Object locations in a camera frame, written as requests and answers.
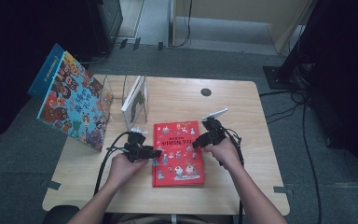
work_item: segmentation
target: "colorful book cover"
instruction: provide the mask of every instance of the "colorful book cover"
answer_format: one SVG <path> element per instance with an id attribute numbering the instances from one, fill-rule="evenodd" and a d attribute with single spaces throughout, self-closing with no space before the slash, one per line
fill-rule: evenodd
<path id="1" fill-rule="evenodd" d="M 41 95 L 45 87 L 42 88 L 38 82 L 44 77 L 50 79 L 37 119 L 102 150 L 113 100 L 108 84 L 104 86 L 105 79 L 97 80 L 67 51 L 63 51 L 61 56 L 56 53 L 53 61 L 49 60 L 50 56 L 29 90 L 31 95 L 33 92 Z"/>
<path id="2" fill-rule="evenodd" d="M 162 152 L 153 159 L 153 187 L 205 183 L 201 149 L 192 147 L 199 136 L 197 121 L 154 125 L 154 148 Z"/>

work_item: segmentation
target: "person's left hand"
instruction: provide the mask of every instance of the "person's left hand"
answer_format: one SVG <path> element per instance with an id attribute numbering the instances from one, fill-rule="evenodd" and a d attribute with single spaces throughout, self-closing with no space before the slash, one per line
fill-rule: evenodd
<path id="1" fill-rule="evenodd" d="M 107 177 L 106 185 L 110 185 L 112 188 L 120 188 L 147 163 L 148 160 L 130 162 L 123 153 L 117 154 L 112 159 L 112 165 L 110 166 L 109 176 Z"/>

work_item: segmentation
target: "book cover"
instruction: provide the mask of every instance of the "book cover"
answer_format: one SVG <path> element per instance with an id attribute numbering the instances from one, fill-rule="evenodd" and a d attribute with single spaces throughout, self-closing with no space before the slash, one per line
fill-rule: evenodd
<path id="1" fill-rule="evenodd" d="M 46 88 L 47 82 L 43 86 L 39 83 L 47 76 L 50 82 Z M 31 95 L 36 92 L 35 97 L 45 92 L 37 119 L 102 150 L 113 100 L 107 81 L 103 85 L 105 81 L 106 77 L 97 80 L 68 51 L 63 51 L 62 55 L 49 55 L 29 90 Z"/>
<path id="2" fill-rule="evenodd" d="M 153 187 L 205 183 L 201 149 L 192 147 L 199 136 L 196 120 L 154 125 L 154 148 L 162 152 L 153 159 Z"/>
<path id="3" fill-rule="evenodd" d="M 146 122 L 147 118 L 147 84 L 146 77 L 138 76 L 133 83 L 131 90 L 121 107 L 127 129 L 130 130 L 134 123 L 142 117 Z"/>

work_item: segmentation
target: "red book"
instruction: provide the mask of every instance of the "red book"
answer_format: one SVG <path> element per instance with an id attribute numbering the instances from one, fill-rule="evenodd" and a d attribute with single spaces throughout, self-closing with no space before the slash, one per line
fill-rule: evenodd
<path id="1" fill-rule="evenodd" d="M 154 148 L 162 152 L 153 160 L 153 187 L 205 183 L 201 149 L 192 147 L 199 136 L 197 121 L 154 125 Z"/>

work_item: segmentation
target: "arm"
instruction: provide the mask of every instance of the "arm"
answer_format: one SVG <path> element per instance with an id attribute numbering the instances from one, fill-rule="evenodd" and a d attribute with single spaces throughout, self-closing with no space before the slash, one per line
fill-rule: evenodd
<path id="1" fill-rule="evenodd" d="M 106 183 L 97 194 L 69 221 L 69 223 L 99 223 L 113 197 L 148 160 L 129 162 L 123 154 L 112 159 Z"/>
<path id="2" fill-rule="evenodd" d="M 242 167 L 238 153 L 229 138 L 217 146 L 207 146 L 204 151 L 212 152 L 228 170 L 240 195 L 243 209 L 251 223 L 287 223 L 274 204 L 264 195 L 246 170 Z"/>

